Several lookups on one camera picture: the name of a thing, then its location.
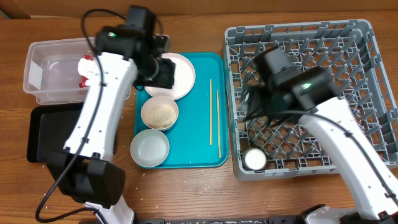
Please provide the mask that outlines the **pink round plate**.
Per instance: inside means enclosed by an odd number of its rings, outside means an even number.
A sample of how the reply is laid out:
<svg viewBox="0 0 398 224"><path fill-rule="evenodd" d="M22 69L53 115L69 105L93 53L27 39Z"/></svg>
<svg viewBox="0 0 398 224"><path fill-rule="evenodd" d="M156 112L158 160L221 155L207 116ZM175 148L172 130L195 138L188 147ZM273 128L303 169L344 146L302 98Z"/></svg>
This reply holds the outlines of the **pink round plate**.
<svg viewBox="0 0 398 224"><path fill-rule="evenodd" d="M196 73L193 64L181 54L165 53L162 58L171 59L175 63L174 85L171 89L146 86L144 89L150 96L163 95L178 100L190 92L195 84Z"/></svg>

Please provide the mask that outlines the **pink bowl with rice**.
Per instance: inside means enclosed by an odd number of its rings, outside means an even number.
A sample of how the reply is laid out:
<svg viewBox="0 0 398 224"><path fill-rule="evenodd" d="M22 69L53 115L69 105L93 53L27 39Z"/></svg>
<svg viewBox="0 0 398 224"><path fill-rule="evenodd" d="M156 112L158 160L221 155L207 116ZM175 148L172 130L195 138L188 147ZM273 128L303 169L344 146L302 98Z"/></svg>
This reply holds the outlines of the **pink bowl with rice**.
<svg viewBox="0 0 398 224"><path fill-rule="evenodd" d="M159 131L170 129L178 119L178 106L167 96L154 96L148 99L141 108L141 120L151 128Z"/></svg>

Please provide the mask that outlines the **white cup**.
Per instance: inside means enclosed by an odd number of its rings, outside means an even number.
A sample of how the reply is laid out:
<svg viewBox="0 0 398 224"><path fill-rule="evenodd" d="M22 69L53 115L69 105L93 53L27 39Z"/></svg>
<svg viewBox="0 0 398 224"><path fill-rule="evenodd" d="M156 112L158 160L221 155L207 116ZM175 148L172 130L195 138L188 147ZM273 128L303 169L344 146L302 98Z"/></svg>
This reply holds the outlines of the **white cup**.
<svg viewBox="0 0 398 224"><path fill-rule="evenodd" d="M263 170L266 167L267 157L258 148L250 148L243 153L243 164L249 170Z"/></svg>

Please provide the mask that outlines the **grey-white bowl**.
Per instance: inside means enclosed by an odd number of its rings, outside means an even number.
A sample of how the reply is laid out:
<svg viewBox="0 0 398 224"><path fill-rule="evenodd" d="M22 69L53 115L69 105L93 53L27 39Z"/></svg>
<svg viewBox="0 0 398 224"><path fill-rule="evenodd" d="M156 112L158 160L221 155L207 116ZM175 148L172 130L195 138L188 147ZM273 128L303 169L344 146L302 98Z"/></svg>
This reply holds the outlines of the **grey-white bowl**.
<svg viewBox="0 0 398 224"><path fill-rule="evenodd" d="M166 135L155 129L146 129L136 134L131 142L130 153L133 161L145 168L160 165L170 151Z"/></svg>

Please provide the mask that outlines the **red foil wrapper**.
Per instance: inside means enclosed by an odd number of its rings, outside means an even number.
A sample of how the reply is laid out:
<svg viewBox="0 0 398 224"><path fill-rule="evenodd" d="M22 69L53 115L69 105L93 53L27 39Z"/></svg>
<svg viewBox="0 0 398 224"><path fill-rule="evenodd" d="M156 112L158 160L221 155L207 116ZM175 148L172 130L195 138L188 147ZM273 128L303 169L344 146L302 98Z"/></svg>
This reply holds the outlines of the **red foil wrapper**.
<svg viewBox="0 0 398 224"><path fill-rule="evenodd" d="M92 56L90 56L90 55L84 55L83 58L84 58L85 60L90 60L90 61L93 61L93 60L94 60L94 58L93 58ZM88 80L88 79L87 79L85 76L82 76L81 82L79 83L79 87L80 87L80 88L86 87L86 81L87 81L87 80Z"/></svg>

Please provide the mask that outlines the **white napkin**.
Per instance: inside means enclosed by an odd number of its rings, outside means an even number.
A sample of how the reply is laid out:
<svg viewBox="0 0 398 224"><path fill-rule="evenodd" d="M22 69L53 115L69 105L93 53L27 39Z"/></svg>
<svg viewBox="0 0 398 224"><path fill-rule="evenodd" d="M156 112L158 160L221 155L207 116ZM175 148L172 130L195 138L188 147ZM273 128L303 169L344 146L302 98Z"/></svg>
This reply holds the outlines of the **white napkin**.
<svg viewBox="0 0 398 224"><path fill-rule="evenodd" d="M78 62L78 73L79 75L85 76L88 80L90 79L90 68L93 65L94 61L90 60L85 60L84 58L81 58L80 61Z"/></svg>

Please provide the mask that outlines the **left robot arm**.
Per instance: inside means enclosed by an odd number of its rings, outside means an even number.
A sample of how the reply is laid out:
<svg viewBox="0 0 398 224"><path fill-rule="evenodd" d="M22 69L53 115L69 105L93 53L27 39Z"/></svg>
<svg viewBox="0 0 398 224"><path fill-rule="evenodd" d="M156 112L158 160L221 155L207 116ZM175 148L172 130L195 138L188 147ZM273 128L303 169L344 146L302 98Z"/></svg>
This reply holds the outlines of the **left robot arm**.
<svg viewBox="0 0 398 224"><path fill-rule="evenodd" d="M123 190L125 171L114 165L114 139L127 91L131 87L174 85L175 64L163 54L169 37L156 34L158 17L143 6L131 6L118 26L104 26L88 42L91 60L81 59L78 72L89 90L76 125L46 165L53 189L82 204L101 223L137 223Z"/></svg>

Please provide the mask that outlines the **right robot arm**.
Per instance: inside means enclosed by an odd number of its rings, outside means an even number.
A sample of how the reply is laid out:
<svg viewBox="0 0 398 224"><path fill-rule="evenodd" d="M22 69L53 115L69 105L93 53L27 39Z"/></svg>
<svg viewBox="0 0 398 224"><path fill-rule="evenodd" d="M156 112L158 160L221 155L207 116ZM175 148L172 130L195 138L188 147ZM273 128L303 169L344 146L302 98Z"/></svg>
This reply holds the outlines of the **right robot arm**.
<svg viewBox="0 0 398 224"><path fill-rule="evenodd" d="M397 223L397 178L358 126L328 70L316 66L301 72L278 47L253 61L264 85L244 84L240 107L246 120L265 116L301 124L325 148L356 204L341 209L316 205L295 222Z"/></svg>

